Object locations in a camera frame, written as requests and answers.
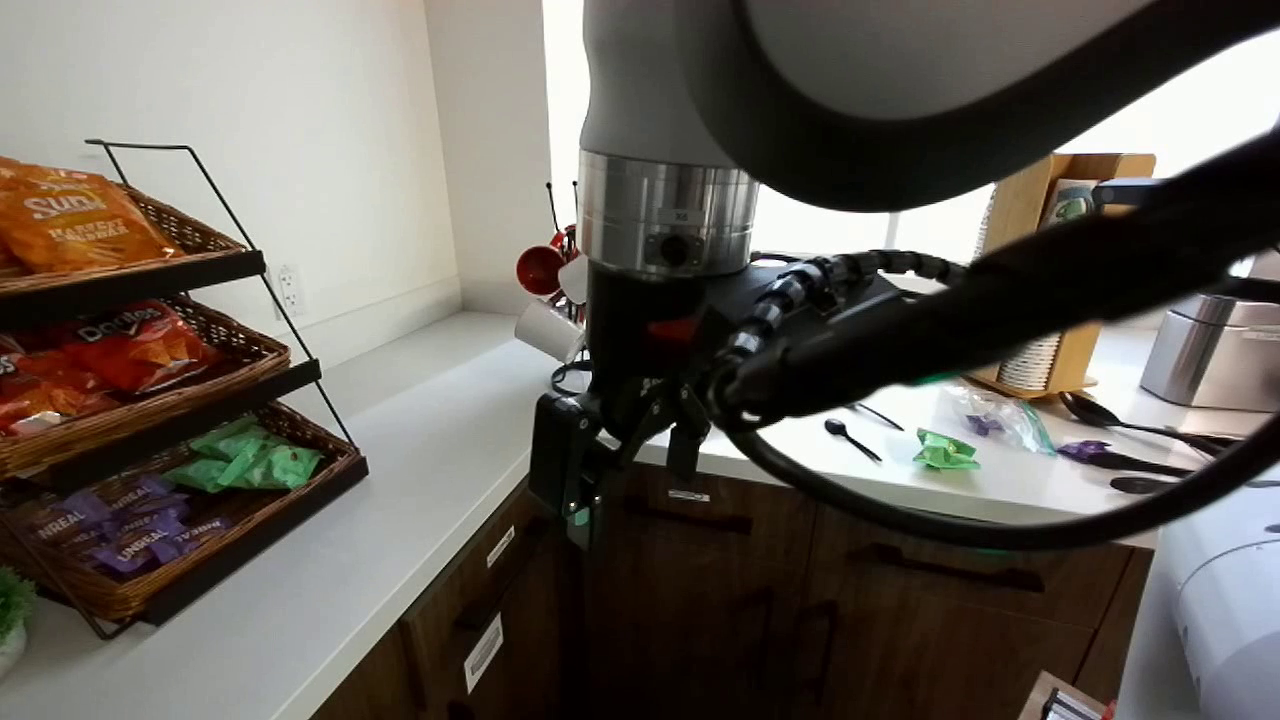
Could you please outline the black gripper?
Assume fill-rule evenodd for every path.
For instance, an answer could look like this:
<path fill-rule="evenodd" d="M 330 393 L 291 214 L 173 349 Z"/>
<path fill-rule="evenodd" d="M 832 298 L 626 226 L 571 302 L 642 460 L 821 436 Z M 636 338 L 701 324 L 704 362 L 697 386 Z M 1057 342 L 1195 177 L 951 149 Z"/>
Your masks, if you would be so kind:
<path fill-rule="evenodd" d="M 744 271 L 650 281 L 587 266 L 587 367 L 584 393 L 536 401 L 529 489 L 556 511 L 587 508 L 605 479 L 659 431 L 670 431 L 667 468 L 697 470 L 711 429 L 697 395 L 744 298 Z"/>

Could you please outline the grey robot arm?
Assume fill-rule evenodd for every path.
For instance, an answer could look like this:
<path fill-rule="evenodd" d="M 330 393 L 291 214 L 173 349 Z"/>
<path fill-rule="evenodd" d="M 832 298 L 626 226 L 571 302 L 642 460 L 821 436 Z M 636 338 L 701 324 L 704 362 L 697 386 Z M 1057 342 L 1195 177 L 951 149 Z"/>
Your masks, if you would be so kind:
<path fill-rule="evenodd" d="M 720 429 L 826 492 L 758 431 L 1226 274 L 1275 241 L 1268 132 L 972 265 L 755 254 L 750 198 L 951 198 L 1270 26 L 1275 0 L 584 0 L 591 383 L 540 408 L 533 479 L 575 494 L 667 429 Z"/>

